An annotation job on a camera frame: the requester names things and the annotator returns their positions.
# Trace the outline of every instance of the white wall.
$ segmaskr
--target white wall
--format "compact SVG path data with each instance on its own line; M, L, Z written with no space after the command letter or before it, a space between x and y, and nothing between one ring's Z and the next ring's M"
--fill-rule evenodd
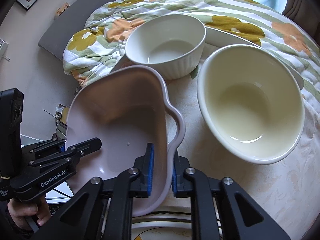
M69 105L77 81L63 72L62 62L38 47L38 41L65 2L38 0L25 11L15 3L0 26L0 37L9 43L5 53L11 61L0 60L0 91L18 88L24 93L21 133L46 140L55 132L55 122L43 109L55 113L59 103Z

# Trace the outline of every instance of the wall socket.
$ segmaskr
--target wall socket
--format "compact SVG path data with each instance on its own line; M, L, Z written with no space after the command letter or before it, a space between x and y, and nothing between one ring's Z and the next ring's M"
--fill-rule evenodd
M10 59L4 55L7 47L8 43L6 43L3 39L0 38L0 59L4 57L6 60L10 61Z

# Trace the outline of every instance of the cream bowl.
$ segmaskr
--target cream bowl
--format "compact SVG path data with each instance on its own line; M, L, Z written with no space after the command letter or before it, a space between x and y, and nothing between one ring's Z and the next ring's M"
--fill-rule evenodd
M164 79L177 79L198 65L205 36L204 24L198 19L165 15L134 30L125 43L125 54L132 62L155 69Z
M197 82L202 116L231 153L256 164L289 155L304 125L304 104L287 67L264 49L229 45L204 62Z

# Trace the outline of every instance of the metal screw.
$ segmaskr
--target metal screw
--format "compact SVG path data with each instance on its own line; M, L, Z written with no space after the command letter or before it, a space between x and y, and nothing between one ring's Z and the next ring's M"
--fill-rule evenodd
M101 179L99 177L93 177L92 179L90 179L91 184L97 185L99 184L101 181Z
M138 170L137 168L130 168L130 169L128 170L128 172L129 172L130 174L134 175L134 174L137 174L137 173L139 172L139 170Z
M186 168L186 173L192 175L196 173L196 170L194 168Z
M229 178L229 177L225 177L223 179L223 183L227 184L227 185L231 185L233 183L233 179Z

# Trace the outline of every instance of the gray headboard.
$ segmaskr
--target gray headboard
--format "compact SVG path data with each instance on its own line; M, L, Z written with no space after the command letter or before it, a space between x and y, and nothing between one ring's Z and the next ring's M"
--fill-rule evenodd
M82 30L92 12L114 0L77 0L43 34L38 45L62 60L63 51L73 34Z

